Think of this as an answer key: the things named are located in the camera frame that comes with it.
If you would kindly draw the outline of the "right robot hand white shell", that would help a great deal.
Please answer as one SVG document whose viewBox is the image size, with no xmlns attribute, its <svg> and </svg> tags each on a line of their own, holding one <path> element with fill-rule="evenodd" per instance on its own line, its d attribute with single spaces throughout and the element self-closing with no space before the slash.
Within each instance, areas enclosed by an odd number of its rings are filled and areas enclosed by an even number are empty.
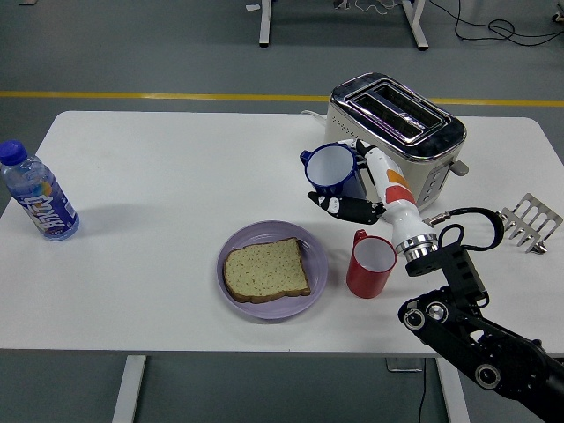
<svg viewBox="0 0 564 423">
<path fill-rule="evenodd" d="M 408 261 L 437 249 L 401 168 L 378 147 L 347 139 L 304 151 L 300 159 L 315 189 L 308 198 L 332 217 L 362 225 L 384 219 L 392 246 Z"/>
</svg>

